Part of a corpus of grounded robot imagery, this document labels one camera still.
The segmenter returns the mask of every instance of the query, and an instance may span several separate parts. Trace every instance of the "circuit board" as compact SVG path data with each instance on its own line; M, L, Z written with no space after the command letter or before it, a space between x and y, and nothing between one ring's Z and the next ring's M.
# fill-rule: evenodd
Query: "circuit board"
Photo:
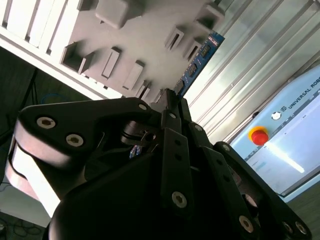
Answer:
M180 99L186 94L224 40L225 38L217 32L210 33L174 88Z

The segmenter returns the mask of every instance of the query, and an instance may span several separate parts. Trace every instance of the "gray block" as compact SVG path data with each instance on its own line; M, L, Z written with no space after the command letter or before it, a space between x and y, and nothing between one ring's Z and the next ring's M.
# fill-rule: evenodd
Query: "gray block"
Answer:
M150 92L151 83L147 80L144 80L141 87L136 93L136 97L144 100L148 93Z
M95 16L115 29L122 28L129 19L142 13L142 6L132 0L99 0L95 9Z
M118 61L120 53L121 53L121 51L117 48L110 49L110 51L107 55L107 61L106 61L105 67L104 67L102 74L101 74L103 77L105 77L107 79L110 77L112 70L114 69L114 67Z
M136 61L122 87L131 91L136 82L138 81L143 69L143 64L140 61Z
M91 52L90 54L88 54L87 56L85 56L82 59L81 65L79 67L78 73L82 74L84 71L88 70L90 68L91 65L91 61L94 58L95 53Z
M216 30L225 19L225 13L214 2L206 3L195 18L195 24L207 33Z
M184 33L178 29L176 26L172 29L169 36L164 42L164 47L168 51L173 51L177 48L179 43L181 42L182 38L184 37Z
M141 99L144 101L151 90L151 83L145 88Z
M66 60L69 60L75 55L76 48L78 43L73 42L69 44L68 46L65 46L61 55L60 63L63 64Z
M89 11L91 9L92 0L80 0L76 7L79 11Z
M77 73L82 74L84 71L89 69L94 57L94 52L91 52L85 57L81 57L76 53L77 45L78 42L73 42L64 47L60 63Z

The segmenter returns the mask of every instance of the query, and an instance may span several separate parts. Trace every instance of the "bolt head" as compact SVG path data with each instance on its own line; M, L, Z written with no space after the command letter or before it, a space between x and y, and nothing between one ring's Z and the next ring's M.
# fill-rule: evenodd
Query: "bolt head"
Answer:
M202 127L201 127L201 126L199 126L199 125L195 125L194 127L195 127L195 129L197 129L199 132L201 132L201 131L202 131Z
M230 151L230 148L229 148L227 145L223 144L222 147L223 147L223 149L226 150L227 152Z
M241 226L244 228L244 230L246 230L248 233L251 234L254 231L254 226L246 216L241 215L239 217L239 222Z
M173 203L180 209L184 209L187 206L186 197L179 191L175 191L172 193L172 201Z
M139 108L141 108L142 110L147 110L147 107L143 104L139 104Z
M298 221L295 222L295 226L299 229L299 231L304 234L307 235L307 230L305 229L305 227Z
M176 118L177 118L176 115L174 115L174 114L171 113L171 112L169 113L169 116L172 117L173 119L176 119Z
M52 129L56 126L56 122L47 116L39 117L36 120L36 124L43 129Z
M70 134L66 137L66 142L73 147L80 147L84 144L84 139L77 134Z

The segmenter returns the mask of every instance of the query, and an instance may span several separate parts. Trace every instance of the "wire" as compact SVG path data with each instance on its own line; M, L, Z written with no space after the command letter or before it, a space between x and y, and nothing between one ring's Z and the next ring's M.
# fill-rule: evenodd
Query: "wire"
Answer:
M3 189L0 190L0 193L4 192L6 190L6 188L8 188L8 187L12 187L12 185L10 184L10 185L5 186Z
M48 93L47 95L45 95L41 101L40 101L40 104L45 104L45 100L49 97L61 97L63 98L65 101L69 101L67 97L63 96L63 95L60 95L58 93Z
M1 190L0 190L0 193L4 192L4 191L6 190L6 188L12 187L12 185L10 184L10 182L2 182L1 185L2 185L2 184L8 184L8 185L5 186L3 189L1 189Z
M17 229L22 229L23 234L18 233ZM19 219L13 225L13 233L21 238L25 238L28 235L33 235L33 236L40 235L42 233L42 231L40 228L36 227L36 225L34 223L33 223L33 226L24 226L24 221Z
M32 105L35 105L34 84L32 85L32 88L31 88L31 101L32 101Z

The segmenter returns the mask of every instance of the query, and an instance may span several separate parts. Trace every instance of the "rectangular slot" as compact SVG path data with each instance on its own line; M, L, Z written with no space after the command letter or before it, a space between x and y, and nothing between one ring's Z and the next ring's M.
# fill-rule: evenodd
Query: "rectangular slot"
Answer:
M115 68L115 65L118 61L120 53L121 51L117 48L110 49L109 55L107 56L106 65L101 74L103 77L108 79L111 76L111 73Z
M172 50L172 48L175 46L175 44L176 44L179 36L180 36L180 35L179 35L178 33L174 36L172 42L171 42L170 45L169 45L169 49L170 49L170 50Z
M199 47L198 46L194 46L194 48L192 49L191 53L188 56L188 61L190 61L193 56L196 54L196 52L198 51Z
M138 81L143 69L143 64L139 61L136 61L122 87L131 91L136 82Z
M188 44L187 48L185 49L183 58L188 61L191 61L197 54L200 47L201 43L195 39L192 39L192 41Z
M184 35L185 34L181 30L175 27L165 41L165 44L164 44L165 48L168 51L175 50L179 45L179 43L181 42Z

